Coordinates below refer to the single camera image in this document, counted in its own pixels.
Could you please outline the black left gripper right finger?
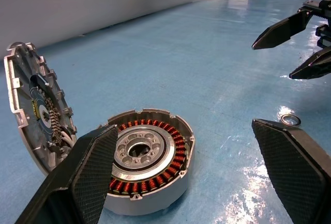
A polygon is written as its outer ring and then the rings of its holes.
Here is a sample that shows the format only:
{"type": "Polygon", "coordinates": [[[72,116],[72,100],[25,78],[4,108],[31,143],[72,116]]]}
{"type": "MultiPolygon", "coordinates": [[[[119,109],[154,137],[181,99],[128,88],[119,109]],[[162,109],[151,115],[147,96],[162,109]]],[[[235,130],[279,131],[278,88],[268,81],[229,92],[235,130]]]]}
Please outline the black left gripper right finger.
{"type": "Polygon", "coordinates": [[[251,127],[293,224],[331,224],[331,156],[297,126],[253,119],[251,127]]]}

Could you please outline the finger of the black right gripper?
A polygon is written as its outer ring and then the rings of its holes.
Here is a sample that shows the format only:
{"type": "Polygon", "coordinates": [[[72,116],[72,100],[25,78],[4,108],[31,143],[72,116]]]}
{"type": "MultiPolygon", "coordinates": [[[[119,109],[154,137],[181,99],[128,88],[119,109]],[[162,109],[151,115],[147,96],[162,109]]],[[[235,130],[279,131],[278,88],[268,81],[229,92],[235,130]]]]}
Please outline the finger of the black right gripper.
{"type": "Polygon", "coordinates": [[[331,47],[311,55],[289,74],[290,79],[315,79],[331,73],[331,47]]]}
{"type": "Polygon", "coordinates": [[[258,36],[252,45],[252,49],[274,48],[290,40],[292,36],[306,29],[312,16],[312,10],[300,10],[292,16],[275,23],[258,36]]]}

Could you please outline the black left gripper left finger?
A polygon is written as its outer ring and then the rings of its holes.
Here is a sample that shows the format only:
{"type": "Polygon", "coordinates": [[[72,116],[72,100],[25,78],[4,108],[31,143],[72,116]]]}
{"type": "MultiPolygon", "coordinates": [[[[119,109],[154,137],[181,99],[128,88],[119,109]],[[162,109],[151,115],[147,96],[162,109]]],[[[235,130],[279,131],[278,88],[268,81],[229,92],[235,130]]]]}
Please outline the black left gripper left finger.
{"type": "Polygon", "coordinates": [[[116,125],[81,136],[15,224],[98,224],[112,177],[116,125]]]}

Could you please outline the silver motor stator copper coils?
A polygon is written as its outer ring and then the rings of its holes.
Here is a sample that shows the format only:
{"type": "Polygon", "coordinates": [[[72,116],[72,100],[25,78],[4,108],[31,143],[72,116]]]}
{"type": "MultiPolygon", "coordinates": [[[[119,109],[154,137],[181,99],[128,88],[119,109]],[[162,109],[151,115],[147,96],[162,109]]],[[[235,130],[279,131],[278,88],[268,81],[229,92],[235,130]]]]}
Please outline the silver motor stator copper coils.
{"type": "Polygon", "coordinates": [[[108,119],[118,139],[104,208],[126,216],[169,207],[189,186],[195,137],[190,125],[166,110],[131,110],[108,119]]]}

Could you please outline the silver motor rotor cap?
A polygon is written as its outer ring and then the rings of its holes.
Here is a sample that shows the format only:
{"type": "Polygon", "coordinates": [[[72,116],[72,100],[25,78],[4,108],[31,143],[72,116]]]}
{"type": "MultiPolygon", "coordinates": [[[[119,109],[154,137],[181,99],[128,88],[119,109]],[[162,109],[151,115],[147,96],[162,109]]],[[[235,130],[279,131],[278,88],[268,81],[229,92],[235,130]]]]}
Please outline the silver motor rotor cap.
{"type": "Polygon", "coordinates": [[[54,70],[32,43],[15,42],[4,57],[11,112],[30,156],[48,175],[77,141],[72,108],[54,70]]]}

